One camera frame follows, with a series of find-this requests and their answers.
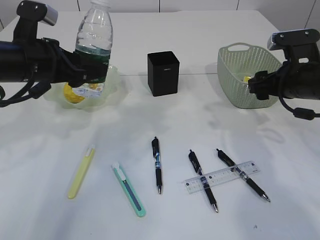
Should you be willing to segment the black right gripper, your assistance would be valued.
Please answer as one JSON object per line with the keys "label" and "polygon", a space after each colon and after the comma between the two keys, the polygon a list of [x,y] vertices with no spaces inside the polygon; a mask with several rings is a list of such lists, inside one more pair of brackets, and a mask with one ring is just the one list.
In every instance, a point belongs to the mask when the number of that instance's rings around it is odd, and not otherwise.
{"label": "black right gripper", "polygon": [[289,71],[290,65],[284,64],[271,73],[267,70],[256,72],[254,77],[248,80],[249,93],[255,94],[258,100],[268,100],[269,96],[290,99],[285,94],[285,83]]}

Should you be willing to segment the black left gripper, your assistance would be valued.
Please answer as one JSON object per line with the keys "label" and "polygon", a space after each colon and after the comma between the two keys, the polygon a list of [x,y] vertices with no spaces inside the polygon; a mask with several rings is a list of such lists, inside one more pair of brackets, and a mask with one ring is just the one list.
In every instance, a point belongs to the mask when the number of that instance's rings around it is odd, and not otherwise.
{"label": "black left gripper", "polygon": [[106,54],[69,52],[51,38],[36,39],[23,44],[25,60],[32,70],[32,80],[37,82],[63,83],[72,88],[83,84],[104,83],[110,61]]}

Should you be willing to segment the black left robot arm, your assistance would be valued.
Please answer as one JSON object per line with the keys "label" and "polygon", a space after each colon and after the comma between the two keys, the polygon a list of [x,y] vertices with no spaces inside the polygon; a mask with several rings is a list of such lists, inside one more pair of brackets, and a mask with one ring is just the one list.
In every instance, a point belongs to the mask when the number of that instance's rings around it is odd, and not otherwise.
{"label": "black left robot arm", "polygon": [[107,64],[89,54],[64,50],[55,39],[36,39],[32,43],[0,42],[2,83],[33,79],[36,83],[68,83],[77,88],[83,84],[103,83],[107,71]]}

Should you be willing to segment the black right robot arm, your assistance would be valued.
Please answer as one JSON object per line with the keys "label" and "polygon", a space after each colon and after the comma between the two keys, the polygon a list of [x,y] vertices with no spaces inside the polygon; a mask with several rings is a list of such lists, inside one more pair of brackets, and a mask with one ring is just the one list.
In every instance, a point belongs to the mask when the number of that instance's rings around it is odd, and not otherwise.
{"label": "black right robot arm", "polygon": [[284,99],[320,99],[320,64],[316,62],[300,63],[297,70],[291,72],[285,64],[277,71],[259,71],[248,80],[248,89],[258,100],[267,100],[269,96]]}

